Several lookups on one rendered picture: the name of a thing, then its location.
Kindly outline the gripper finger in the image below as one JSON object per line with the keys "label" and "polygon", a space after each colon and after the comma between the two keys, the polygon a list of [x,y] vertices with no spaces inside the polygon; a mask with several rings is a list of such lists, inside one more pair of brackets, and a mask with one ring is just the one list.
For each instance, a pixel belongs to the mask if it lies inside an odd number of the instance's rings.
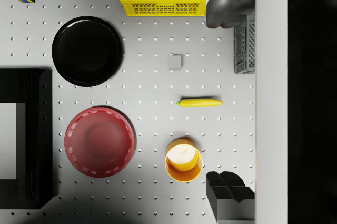
{"label": "gripper finger", "polygon": [[208,28],[234,28],[255,9],[255,0],[208,0],[206,25]]}
{"label": "gripper finger", "polygon": [[239,175],[208,172],[206,195],[216,221],[255,220],[255,194]]}

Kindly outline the banana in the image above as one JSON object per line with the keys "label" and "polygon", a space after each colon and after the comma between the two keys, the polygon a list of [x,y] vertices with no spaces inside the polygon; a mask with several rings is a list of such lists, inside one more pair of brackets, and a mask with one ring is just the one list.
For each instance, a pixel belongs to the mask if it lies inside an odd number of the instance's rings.
{"label": "banana", "polygon": [[207,107],[207,106],[219,106],[223,104],[222,100],[211,98],[191,98],[181,99],[176,102],[181,107]]}

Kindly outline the yellow bowl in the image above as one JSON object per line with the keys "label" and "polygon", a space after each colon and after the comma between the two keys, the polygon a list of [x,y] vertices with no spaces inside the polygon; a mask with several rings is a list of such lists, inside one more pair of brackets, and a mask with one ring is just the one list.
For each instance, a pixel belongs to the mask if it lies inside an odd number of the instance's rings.
{"label": "yellow bowl", "polygon": [[167,146],[165,169],[172,179],[179,182],[192,181],[198,177],[202,168],[202,155],[193,141],[179,138]]}

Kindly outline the dark grey basket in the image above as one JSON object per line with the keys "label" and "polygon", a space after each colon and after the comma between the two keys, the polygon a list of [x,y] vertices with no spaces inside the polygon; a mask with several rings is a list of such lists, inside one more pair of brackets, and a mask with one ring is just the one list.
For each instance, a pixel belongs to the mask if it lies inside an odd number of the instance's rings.
{"label": "dark grey basket", "polygon": [[255,72],[255,11],[234,28],[234,73]]}

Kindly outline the grey cube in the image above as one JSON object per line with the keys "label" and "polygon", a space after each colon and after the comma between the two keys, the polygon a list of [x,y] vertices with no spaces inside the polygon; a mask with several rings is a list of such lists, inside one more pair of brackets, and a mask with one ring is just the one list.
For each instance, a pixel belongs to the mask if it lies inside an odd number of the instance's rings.
{"label": "grey cube", "polygon": [[170,71],[178,71],[182,67],[181,55],[172,54],[168,57],[168,69]]}

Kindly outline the red plate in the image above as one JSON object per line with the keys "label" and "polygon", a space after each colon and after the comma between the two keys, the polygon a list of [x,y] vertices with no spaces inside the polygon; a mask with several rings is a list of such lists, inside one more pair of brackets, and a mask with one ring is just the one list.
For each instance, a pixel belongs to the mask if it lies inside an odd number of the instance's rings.
{"label": "red plate", "polygon": [[81,111],[69,122],[64,136],[66,156],[72,166],[93,178],[110,177],[130,162],[136,137],[129,120],[109,106]]}

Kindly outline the black plate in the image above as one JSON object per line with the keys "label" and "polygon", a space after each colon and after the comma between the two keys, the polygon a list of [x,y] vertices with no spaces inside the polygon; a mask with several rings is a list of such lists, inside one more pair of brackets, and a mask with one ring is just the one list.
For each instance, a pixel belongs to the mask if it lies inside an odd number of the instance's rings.
{"label": "black plate", "polygon": [[66,22],[52,43],[52,59],[58,73],[82,87],[110,79],[122,64],[123,47],[118,31],[107,21],[80,16]]}

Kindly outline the black stove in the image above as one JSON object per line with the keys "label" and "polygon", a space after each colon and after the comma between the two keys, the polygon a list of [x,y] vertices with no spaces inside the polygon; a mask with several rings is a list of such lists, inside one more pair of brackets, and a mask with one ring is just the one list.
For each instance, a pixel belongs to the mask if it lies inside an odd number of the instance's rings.
{"label": "black stove", "polygon": [[52,198],[52,70],[0,68],[0,209]]}

